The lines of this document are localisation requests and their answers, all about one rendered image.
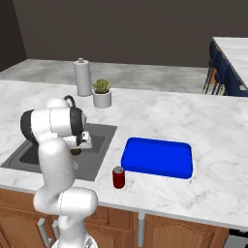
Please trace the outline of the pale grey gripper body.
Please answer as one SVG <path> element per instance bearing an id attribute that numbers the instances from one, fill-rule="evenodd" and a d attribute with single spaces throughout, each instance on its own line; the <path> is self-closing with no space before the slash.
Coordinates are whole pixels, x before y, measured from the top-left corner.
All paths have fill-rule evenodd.
<path id="1" fill-rule="evenodd" d="M 89 140 L 84 140 L 79 146 L 78 148 L 81 149 L 90 149 L 92 147 L 92 141 Z"/>

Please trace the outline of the grey kitchen sink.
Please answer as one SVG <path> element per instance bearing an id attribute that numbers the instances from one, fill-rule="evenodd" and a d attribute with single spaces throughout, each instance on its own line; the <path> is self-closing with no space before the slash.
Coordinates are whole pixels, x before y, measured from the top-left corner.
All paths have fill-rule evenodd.
<path id="1" fill-rule="evenodd" d="M 85 130 L 92 139 L 92 147 L 83 149 L 72 159 L 77 165 L 76 179 L 94 181 L 109 149 L 117 127 L 87 123 Z M 18 171 L 40 172 L 38 147 L 26 140 L 3 164 L 2 168 Z"/>

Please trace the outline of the black curved faucet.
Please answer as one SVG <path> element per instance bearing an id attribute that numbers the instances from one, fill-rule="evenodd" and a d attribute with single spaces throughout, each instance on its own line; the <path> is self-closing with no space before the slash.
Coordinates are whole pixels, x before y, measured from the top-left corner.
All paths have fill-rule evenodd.
<path id="1" fill-rule="evenodd" d="M 75 99 L 73 98 L 73 96 L 71 95 L 66 95 L 63 98 L 64 102 L 65 102 L 65 107 L 66 108 L 75 108 L 76 107 L 76 102 Z"/>

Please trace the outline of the blue tray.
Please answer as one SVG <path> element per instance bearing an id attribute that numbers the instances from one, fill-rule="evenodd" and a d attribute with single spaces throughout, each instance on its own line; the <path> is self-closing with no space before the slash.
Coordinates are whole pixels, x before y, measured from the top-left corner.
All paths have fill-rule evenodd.
<path id="1" fill-rule="evenodd" d="M 121 166 L 125 171 L 189 179 L 193 174 L 192 148 L 185 142 L 128 138 Z"/>

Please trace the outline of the red can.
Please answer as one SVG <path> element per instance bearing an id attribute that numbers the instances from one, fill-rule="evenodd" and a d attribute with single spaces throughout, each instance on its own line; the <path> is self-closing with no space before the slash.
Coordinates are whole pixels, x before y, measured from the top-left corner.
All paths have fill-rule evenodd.
<path id="1" fill-rule="evenodd" d="M 112 170 L 112 183 L 116 189 L 122 189 L 125 186 L 125 171 L 122 167 L 115 167 Z"/>

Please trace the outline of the green plant in white pot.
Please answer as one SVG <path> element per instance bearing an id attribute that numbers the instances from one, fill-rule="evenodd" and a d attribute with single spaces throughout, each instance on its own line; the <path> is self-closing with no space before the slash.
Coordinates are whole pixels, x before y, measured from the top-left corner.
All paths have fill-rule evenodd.
<path id="1" fill-rule="evenodd" d="M 93 105 L 97 109 L 106 109 L 111 106 L 111 84 L 102 78 L 92 84 Z"/>

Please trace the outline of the white paper towel roll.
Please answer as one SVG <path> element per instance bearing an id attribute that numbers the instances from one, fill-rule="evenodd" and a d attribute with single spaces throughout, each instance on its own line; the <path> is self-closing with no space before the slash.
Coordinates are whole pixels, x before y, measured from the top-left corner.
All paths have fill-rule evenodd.
<path id="1" fill-rule="evenodd" d="M 74 62 L 74 69 L 77 83 L 77 94 L 81 97 L 90 96 L 92 94 L 92 88 L 89 62 L 83 58 L 79 58 Z"/>

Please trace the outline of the wooden cupboard door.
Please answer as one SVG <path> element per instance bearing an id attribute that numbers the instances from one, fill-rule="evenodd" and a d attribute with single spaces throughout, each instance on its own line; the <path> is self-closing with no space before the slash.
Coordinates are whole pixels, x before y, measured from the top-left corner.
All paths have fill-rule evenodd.
<path id="1" fill-rule="evenodd" d="M 0 248 L 47 248 L 38 228 L 44 215 L 0 207 Z"/>
<path id="2" fill-rule="evenodd" d="M 94 223 L 85 223 L 88 233 L 95 239 L 98 248 L 134 248 L 133 232 Z"/>
<path id="3" fill-rule="evenodd" d="M 223 248 L 227 228 L 147 214 L 143 248 Z"/>

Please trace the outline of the dark blue bar stool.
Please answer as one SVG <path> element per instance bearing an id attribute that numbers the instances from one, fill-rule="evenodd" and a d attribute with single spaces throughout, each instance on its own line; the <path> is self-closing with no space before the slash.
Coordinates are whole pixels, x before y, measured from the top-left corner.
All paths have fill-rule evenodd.
<path id="1" fill-rule="evenodd" d="M 216 54 L 217 73 L 220 82 L 225 86 L 225 91 L 229 96 L 233 95 L 233 74 L 231 68 L 225 64 L 225 60 L 220 51 Z"/>
<path id="2" fill-rule="evenodd" d="M 211 94 L 218 95 L 221 88 L 221 79 L 218 73 L 221 62 L 221 52 L 214 41 L 210 42 L 209 55 L 207 78 L 201 93 L 206 94 L 210 85 L 213 85 Z"/>
<path id="3" fill-rule="evenodd" d="M 229 96 L 248 98 L 248 92 L 239 88 L 230 66 L 225 71 L 225 89 Z"/>

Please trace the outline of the grey dishwasher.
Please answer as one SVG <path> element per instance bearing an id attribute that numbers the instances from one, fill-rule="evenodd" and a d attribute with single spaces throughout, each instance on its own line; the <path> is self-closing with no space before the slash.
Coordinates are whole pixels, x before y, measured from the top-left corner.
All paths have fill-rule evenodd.
<path id="1" fill-rule="evenodd" d="M 248 232 L 230 229 L 223 248 L 248 248 Z"/>

